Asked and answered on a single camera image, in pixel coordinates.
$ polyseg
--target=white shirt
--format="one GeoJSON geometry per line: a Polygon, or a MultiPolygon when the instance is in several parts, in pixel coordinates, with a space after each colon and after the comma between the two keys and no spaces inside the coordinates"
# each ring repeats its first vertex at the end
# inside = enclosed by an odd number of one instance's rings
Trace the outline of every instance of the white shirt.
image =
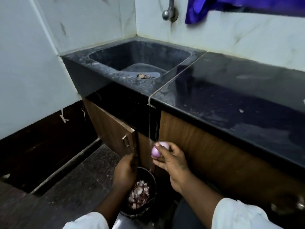
{"type": "MultiPolygon", "coordinates": [[[[91,212],[73,222],[66,223],[63,229],[109,229],[104,216],[91,212]]],[[[212,229],[282,229],[268,220],[266,213],[258,206],[224,198],[217,204],[212,229]]]]}

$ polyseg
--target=wooden cabinet door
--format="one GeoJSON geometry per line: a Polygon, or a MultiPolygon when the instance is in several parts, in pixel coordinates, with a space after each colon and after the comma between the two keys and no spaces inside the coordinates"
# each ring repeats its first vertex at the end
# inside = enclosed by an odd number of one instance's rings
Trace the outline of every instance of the wooden cabinet door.
{"type": "Polygon", "coordinates": [[[284,228],[305,228],[305,183],[268,162],[162,111],[159,140],[177,144],[190,169],[216,184],[230,198],[258,205],[275,214],[295,215],[284,228]]]}
{"type": "Polygon", "coordinates": [[[120,157],[136,153],[135,130],[127,124],[83,98],[98,137],[120,157]]]}

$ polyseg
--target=purple cloth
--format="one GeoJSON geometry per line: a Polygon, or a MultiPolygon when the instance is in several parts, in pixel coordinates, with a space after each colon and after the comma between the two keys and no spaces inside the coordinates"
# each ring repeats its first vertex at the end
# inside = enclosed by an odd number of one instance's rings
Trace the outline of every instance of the purple cloth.
{"type": "Polygon", "coordinates": [[[222,10],[226,4],[283,13],[305,12],[305,0],[189,0],[185,23],[200,22],[210,10],[222,10]]]}

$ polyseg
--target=onion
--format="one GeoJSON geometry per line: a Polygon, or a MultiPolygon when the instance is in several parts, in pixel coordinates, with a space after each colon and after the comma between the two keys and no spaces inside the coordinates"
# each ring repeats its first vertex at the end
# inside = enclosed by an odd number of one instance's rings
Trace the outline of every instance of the onion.
{"type": "MultiPolygon", "coordinates": [[[[159,141],[160,145],[164,146],[167,150],[170,149],[170,146],[169,144],[167,144],[166,142],[164,141],[159,141]]],[[[158,157],[161,157],[161,153],[157,150],[157,148],[155,146],[153,146],[152,148],[152,156],[155,157],[155,158],[158,158],[158,157]]]]}

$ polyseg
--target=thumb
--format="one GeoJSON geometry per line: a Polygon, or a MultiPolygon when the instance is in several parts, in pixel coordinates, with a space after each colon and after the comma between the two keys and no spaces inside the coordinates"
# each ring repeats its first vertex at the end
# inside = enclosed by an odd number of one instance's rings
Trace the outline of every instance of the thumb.
{"type": "Polygon", "coordinates": [[[172,158],[173,155],[170,153],[170,151],[168,151],[159,142],[155,143],[155,148],[164,156],[166,160],[172,158]]]}

